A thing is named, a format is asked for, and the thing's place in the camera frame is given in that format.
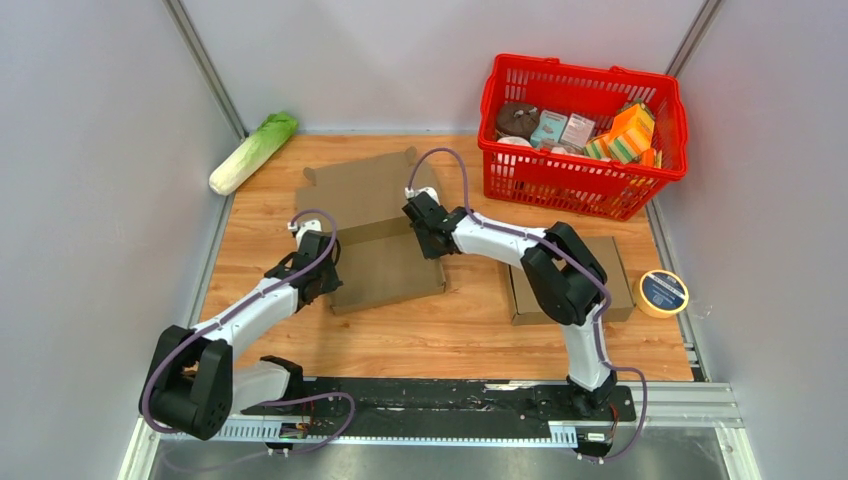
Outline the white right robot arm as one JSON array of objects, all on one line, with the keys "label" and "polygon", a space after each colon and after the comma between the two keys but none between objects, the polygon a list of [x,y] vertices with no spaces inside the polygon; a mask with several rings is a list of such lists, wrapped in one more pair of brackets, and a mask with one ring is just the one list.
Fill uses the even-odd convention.
[{"label": "white right robot arm", "polygon": [[523,271],[537,304],[563,331],[572,409],[586,419],[605,411],[617,383],[601,326],[611,294],[605,270],[576,231],[563,222],[528,228],[464,207],[449,211],[427,189],[405,195],[402,210],[425,258],[478,255]]}]

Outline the cardboard sheet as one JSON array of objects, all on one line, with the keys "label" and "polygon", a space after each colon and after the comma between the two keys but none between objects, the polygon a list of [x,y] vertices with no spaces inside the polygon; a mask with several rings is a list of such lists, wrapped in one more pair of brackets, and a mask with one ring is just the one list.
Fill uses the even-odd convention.
[{"label": "cardboard sheet", "polygon": [[430,166],[415,166],[416,148],[324,167],[307,167],[309,185],[295,194],[298,211],[320,209],[337,223],[343,282],[328,295],[336,315],[438,295],[446,289],[439,260],[426,259],[402,211],[404,189],[415,173],[416,188],[441,187]]}]

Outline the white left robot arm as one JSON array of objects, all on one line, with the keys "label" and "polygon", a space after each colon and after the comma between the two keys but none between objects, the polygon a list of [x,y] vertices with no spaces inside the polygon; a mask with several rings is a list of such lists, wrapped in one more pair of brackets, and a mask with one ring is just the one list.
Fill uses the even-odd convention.
[{"label": "white left robot arm", "polygon": [[139,412],[160,433],[215,436],[233,414],[270,404],[291,415],[306,390],[299,367],[276,356],[236,368],[246,349],[277,323],[334,292],[339,241],[302,228],[296,251],[268,270],[245,297],[193,328],[171,325],[159,336],[139,399]]}]

